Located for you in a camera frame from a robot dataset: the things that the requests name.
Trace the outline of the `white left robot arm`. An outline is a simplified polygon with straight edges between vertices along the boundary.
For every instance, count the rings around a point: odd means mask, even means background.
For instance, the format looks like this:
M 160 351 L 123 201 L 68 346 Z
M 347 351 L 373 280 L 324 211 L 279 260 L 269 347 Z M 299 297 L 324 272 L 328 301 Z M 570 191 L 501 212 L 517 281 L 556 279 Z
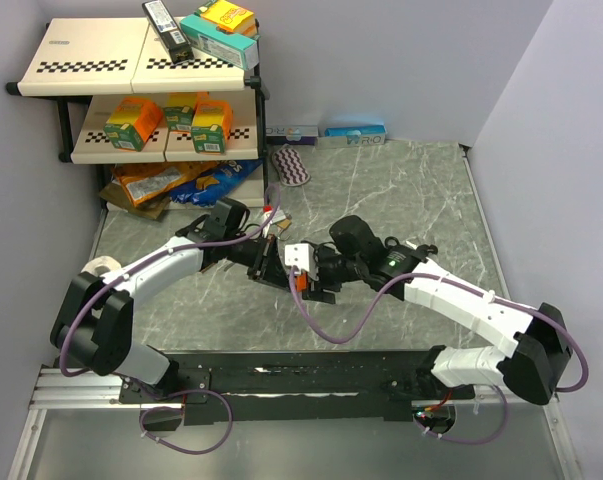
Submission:
M 270 234 L 278 208 L 273 206 L 255 229 L 243 222 L 247 207 L 232 199 L 179 229 L 162 247 L 101 276 L 83 271 L 70 283 L 50 341 L 59 350 L 66 377 L 87 372 L 118 374 L 143 383 L 158 402 L 172 399 L 179 387 L 179 366 L 161 351 L 134 341 L 138 306 L 181 279 L 227 259 L 247 267 L 253 279 L 281 287 L 286 273 Z

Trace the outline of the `orange black padlock with keys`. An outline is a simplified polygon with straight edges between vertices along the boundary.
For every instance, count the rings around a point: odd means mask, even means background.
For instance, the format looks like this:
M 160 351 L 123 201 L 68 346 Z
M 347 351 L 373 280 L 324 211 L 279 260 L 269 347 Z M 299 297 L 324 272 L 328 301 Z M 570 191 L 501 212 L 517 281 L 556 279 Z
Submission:
M 290 291 L 300 297 L 303 297 L 310 287 L 310 278 L 305 271 L 290 271 L 289 273 Z

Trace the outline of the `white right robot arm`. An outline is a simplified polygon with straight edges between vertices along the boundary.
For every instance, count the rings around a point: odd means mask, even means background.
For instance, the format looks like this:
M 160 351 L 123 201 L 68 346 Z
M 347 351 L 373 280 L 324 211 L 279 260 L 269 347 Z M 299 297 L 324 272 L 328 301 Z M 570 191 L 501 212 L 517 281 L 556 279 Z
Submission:
M 519 398 L 546 405 L 575 351 L 561 311 L 512 302 L 441 267 L 434 245 L 377 237 L 356 215 L 338 220 L 329 244 L 304 241 L 284 249 L 294 301 L 331 303 L 343 284 L 361 281 L 378 296 L 428 308 L 487 341 L 481 348 L 432 348 L 418 373 L 419 390 L 440 398 L 450 388 L 504 386 Z

